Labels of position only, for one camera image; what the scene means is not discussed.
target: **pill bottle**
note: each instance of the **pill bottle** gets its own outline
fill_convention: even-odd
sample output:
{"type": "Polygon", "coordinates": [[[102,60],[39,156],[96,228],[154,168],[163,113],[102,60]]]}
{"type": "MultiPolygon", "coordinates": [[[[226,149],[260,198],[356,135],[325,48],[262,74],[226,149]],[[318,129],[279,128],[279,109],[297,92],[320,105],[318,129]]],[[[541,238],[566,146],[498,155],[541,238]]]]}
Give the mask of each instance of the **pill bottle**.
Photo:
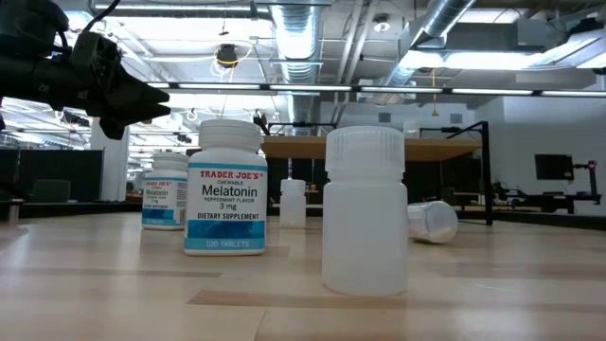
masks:
{"type": "Polygon", "coordinates": [[[153,171],[144,183],[143,228],[182,230],[186,224],[188,157],[157,153],[152,159],[153,171]]]}
{"type": "Polygon", "coordinates": [[[404,137],[384,127],[330,132],[324,188],[322,279],[352,296],[391,296],[406,286],[404,137]]]}
{"type": "Polygon", "coordinates": [[[455,210],[442,201],[408,206],[408,237],[415,241],[446,243],[456,234],[455,210]]]}
{"type": "Polygon", "coordinates": [[[267,162],[257,125],[212,119],[200,125],[201,152],[189,158],[185,252],[260,255],[265,250],[267,162]]]}
{"type": "Polygon", "coordinates": [[[305,181],[282,180],[280,189],[280,227],[305,227],[305,181]]]}

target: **monitor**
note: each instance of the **monitor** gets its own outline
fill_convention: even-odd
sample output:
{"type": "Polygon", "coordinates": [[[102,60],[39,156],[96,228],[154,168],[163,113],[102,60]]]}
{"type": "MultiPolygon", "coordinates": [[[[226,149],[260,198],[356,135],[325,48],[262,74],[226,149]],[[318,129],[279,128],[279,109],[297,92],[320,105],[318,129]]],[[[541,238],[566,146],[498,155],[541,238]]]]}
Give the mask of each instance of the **monitor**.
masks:
{"type": "Polygon", "coordinates": [[[571,155],[535,154],[537,180],[575,180],[571,155]]]}

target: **pillar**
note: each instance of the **pillar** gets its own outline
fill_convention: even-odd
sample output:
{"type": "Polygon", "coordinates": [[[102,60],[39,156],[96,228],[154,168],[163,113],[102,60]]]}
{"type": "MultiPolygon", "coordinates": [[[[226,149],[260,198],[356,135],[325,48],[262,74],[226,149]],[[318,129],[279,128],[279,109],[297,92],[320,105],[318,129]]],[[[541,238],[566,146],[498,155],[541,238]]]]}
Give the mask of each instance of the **pillar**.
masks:
{"type": "Polygon", "coordinates": [[[103,151],[103,174],[101,176],[101,195],[104,201],[124,201],[126,199],[126,177],[129,162],[129,127],[124,136],[117,141],[107,138],[98,124],[93,121],[91,150],[103,151]]]}

